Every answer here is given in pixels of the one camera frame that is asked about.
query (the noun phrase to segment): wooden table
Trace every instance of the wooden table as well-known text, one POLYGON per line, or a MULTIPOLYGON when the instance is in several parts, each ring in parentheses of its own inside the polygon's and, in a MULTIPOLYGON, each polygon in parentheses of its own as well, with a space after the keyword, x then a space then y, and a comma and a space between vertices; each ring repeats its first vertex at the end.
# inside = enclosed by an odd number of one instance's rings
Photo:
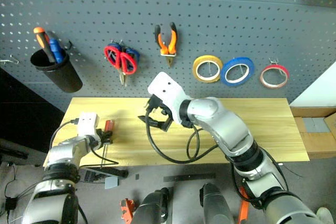
MULTIPOLYGON (((145 124, 138 115, 145 114, 148 98, 73 98, 62 122, 77 118, 79 113, 96 112, 100 117, 98 128, 106 120, 115 120, 113 144, 108 145, 106 158, 119 162, 118 166, 172 164, 160 157, 150 145, 145 124)), ((265 148, 276 161, 308 161, 308 155, 286 99, 221 99, 223 105, 238 114, 247 124, 257 143, 265 148)), ((160 111, 151 117, 164 121, 160 111)), ((172 123, 168 132, 151 128, 157 146, 168 156, 186 160, 186 142, 193 130, 172 123)), ((76 126, 68 124, 56 135, 54 145, 77 135, 76 126)), ((203 153, 215 144, 210 134, 200 132, 203 153)), ((191 145, 194 153, 195 141, 191 145)), ((102 155, 102 148, 97 151, 102 155)), ((194 164, 227 163, 219 148, 194 164)), ((92 153, 82 158, 80 165, 101 164, 92 153)))

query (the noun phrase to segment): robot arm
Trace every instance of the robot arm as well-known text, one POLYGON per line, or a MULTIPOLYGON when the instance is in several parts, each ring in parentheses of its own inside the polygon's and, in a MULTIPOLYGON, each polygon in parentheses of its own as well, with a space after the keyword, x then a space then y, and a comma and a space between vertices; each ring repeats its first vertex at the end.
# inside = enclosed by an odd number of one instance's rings
POLYGON ((251 203, 264 210, 269 223, 321 223, 299 198, 287 191, 282 172, 271 156, 257 145, 242 119, 225 109, 219 99, 191 99, 164 72, 155 77, 148 91, 152 94, 148 112, 163 104, 176 123, 184 127, 198 125, 212 135, 243 178, 251 203))
POLYGON ((51 148, 42 182, 36 185, 23 216, 23 224, 77 223, 78 199, 75 183, 82 157, 101 147, 96 133, 99 118, 95 113, 81 113, 78 136, 51 148))

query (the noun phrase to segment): black cup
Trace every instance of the black cup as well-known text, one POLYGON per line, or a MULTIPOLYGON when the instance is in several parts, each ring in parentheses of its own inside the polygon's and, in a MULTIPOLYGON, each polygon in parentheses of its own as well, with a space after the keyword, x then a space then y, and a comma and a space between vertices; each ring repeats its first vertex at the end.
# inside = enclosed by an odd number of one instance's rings
POLYGON ((35 52, 31 58, 31 63, 37 70, 42 71, 54 84, 67 93, 73 93, 83 86, 78 74, 72 66, 69 55, 65 54, 61 63, 50 63, 43 49, 35 52))

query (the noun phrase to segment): gray pegboard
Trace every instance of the gray pegboard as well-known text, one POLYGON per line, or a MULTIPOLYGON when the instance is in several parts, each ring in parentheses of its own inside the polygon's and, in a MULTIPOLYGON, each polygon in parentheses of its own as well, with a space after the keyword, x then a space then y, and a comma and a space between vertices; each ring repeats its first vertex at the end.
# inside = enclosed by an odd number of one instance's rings
POLYGON ((166 71, 193 97, 296 98, 335 61, 335 0, 0 0, 1 58, 10 54, 19 65, 2 66, 58 108, 71 97, 148 97, 147 85, 166 71), (169 22, 177 25, 178 55, 172 69, 154 41, 160 24, 170 36, 169 22), (69 52, 83 88, 73 94, 59 90, 29 62, 39 49, 33 28, 42 26, 61 42, 74 44, 69 52), (118 74, 103 56, 110 39, 141 53, 137 73, 122 88, 118 74), (200 83, 192 63, 200 55, 216 55, 223 62, 249 57, 255 74, 245 84, 227 87, 220 81, 200 83), (269 90, 259 83, 268 58, 288 68, 289 83, 269 90))

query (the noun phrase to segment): gray floor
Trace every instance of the gray floor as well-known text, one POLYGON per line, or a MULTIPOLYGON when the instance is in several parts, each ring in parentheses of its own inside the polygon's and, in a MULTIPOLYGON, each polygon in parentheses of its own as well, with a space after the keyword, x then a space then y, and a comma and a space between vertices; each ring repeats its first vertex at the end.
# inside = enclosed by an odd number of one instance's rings
MULTIPOLYGON (((316 159, 310 162, 285 163, 286 167, 302 178, 282 167, 290 190, 297 194, 309 208, 316 211, 320 206, 328 207, 336 219, 336 158, 316 159)), ((148 193, 161 187, 173 187, 173 224, 202 224, 203 214, 199 205, 199 189, 205 182, 215 183, 224 194, 235 217, 238 215, 239 198, 233 190, 228 165, 164 165, 128 167, 129 177, 120 180, 119 186, 104 189, 104 184, 78 183, 77 196, 89 223, 123 224, 120 218, 119 201, 123 198, 140 202, 148 193), (214 179, 198 179, 181 182, 164 182, 163 177, 190 174, 215 174, 214 179)), ((42 167, 18 166, 17 181, 7 188, 7 195, 15 196, 26 187, 37 182, 43 173, 42 167)), ((13 170, 4 163, 0 166, 0 192, 4 201, 4 187, 13 178, 13 170)), ((21 223, 29 196, 18 202, 18 207, 9 216, 9 222, 21 223)), ((6 223, 6 215, 0 217, 6 223)), ((250 207, 248 223, 266 223, 262 211, 250 207)))

